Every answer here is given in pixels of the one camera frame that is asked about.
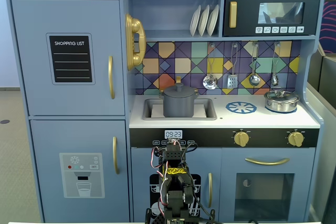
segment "microwave window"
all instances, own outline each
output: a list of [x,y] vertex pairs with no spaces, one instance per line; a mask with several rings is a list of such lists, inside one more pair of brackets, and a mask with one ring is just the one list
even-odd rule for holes
[[260,3],[258,24],[301,24],[303,2]]

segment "countertop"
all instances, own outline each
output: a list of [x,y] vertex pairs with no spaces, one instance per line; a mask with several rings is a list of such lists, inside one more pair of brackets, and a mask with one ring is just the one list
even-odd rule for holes
[[[199,99],[212,99],[216,111],[215,120],[143,120],[146,99],[157,99],[157,95],[136,95],[130,119],[130,128],[306,128],[318,129],[320,124],[302,103],[294,113],[275,113],[265,108],[263,95],[201,95]],[[257,109],[253,113],[239,114],[225,107],[231,102],[247,102]]]

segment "yellow sticker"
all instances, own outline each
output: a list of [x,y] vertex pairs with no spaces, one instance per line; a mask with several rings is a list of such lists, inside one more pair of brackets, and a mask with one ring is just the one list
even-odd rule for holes
[[178,173],[187,173],[183,168],[168,168],[168,174],[178,174]]

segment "gray pot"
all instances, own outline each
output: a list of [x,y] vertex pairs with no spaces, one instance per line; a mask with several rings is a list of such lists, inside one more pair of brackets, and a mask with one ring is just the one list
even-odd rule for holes
[[196,97],[197,90],[184,86],[183,83],[166,88],[161,94],[163,115],[166,118],[192,118]]

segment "clock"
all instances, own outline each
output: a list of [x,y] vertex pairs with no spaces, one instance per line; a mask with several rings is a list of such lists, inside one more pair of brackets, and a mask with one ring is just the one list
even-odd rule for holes
[[164,138],[182,138],[181,130],[166,130],[164,131]]

